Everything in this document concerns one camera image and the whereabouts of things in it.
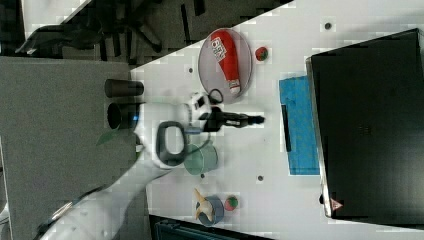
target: white plate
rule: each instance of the white plate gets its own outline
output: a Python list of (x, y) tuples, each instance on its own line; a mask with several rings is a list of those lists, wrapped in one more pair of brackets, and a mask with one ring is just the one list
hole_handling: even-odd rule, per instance
[[(224, 72), (212, 52), (210, 36), (218, 30), (227, 31), (233, 38), (236, 46), (241, 88), (240, 93), (238, 94), (232, 94), (230, 92), (228, 83), (225, 80)], [(241, 96), (247, 90), (250, 74), (252, 73), (252, 54), (246, 40), (244, 40), (244, 38), (234, 30), (221, 28), (214, 32), (206, 38), (202, 49), (200, 50), (198, 65), (200, 81), (202, 82), (203, 88), (205, 88), (206, 92), (209, 93), (213, 89), (218, 89), (224, 97), (224, 103), (233, 103), (237, 97)]]

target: green mug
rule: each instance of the green mug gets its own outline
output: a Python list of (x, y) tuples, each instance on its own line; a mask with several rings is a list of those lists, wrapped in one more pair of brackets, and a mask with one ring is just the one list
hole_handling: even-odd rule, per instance
[(200, 175), (202, 173), (214, 170), (218, 166), (218, 154), (212, 141), (209, 141), (203, 148), (201, 145), (189, 144), (188, 151), (193, 152), (184, 160), (184, 166), (191, 175)]

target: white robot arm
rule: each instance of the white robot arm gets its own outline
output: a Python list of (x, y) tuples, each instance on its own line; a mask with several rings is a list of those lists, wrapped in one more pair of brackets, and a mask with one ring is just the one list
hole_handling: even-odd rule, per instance
[(201, 131), (210, 113), (206, 94), (193, 95), (188, 104), (141, 104), (134, 133), (145, 149), (136, 163), (110, 187), (93, 191), (56, 211), (39, 227), (35, 239), (112, 239), (132, 199), (149, 182), (184, 161), (185, 130)]

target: gray panel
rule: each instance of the gray panel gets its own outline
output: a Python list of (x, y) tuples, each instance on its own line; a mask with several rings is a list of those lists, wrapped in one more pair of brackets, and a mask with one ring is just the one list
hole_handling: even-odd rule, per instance
[(135, 160), (127, 132), (101, 146), (109, 131), (107, 78), (127, 79), (128, 66), (90, 61), (0, 58), (0, 136), (14, 239), (65, 201), (116, 180)]

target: white table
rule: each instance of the white table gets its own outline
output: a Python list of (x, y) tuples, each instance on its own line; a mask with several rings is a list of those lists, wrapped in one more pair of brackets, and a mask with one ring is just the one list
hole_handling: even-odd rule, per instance
[(40, 27), (56, 25), (71, 19), (91, 0), (20, 0), (25, 38)]
[[(329, 31), (323, 27), (327, 22), (333, 25)], [(264, 63), (254, 61), (253, 83), (242, 100), (223, 108), (263, 114), (265, 125), (217, 133), (219, 169), (204, 179), (181, 166), (152, 182), (150, 214), (200, 224), (194, 219), (196, 187), (205, 195), (239, 196), (240, 208), (226, 212), (217, 228), (290, 240), (423, 239), (416, 230), (325, 217), (318, 203), (320, 177), (289, 176), (278, 91), (278, 80), (306, 75), (305, 59), (313, 54), (415, 27), (424, 27), (422, 0), (297, 0), (234, 27), (252, 52), (265, 45), (270, 56)], [(202, 43), (134, 69), (132, 78), (146, 87), (144, 100), (184, 102), (191, 91), (202, 90), (197, 72)]]

